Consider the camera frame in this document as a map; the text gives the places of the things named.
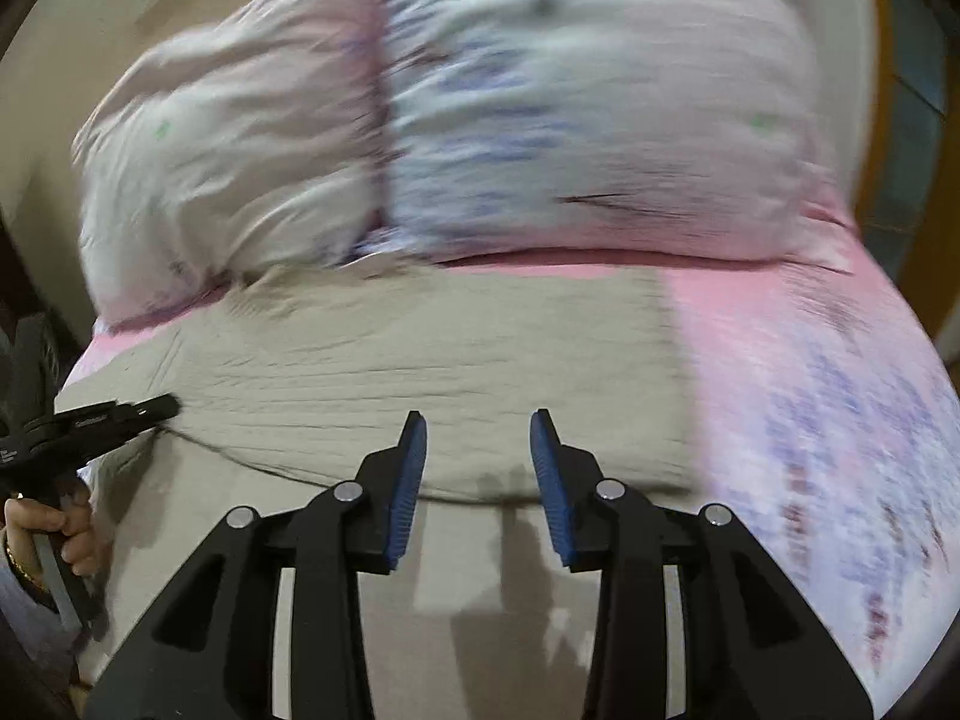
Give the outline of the person's left hand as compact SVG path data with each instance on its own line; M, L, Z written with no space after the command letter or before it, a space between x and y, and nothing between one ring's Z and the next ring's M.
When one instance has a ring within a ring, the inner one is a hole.
M65 486L60 504L49 507L27 497L12 497L5 502L3 517L13 566L34 585L44 582L43 564L34 544L38 533L64 539L60 556L75 575L93 577L99 571L99 539L93 527L89 489L80 478Z

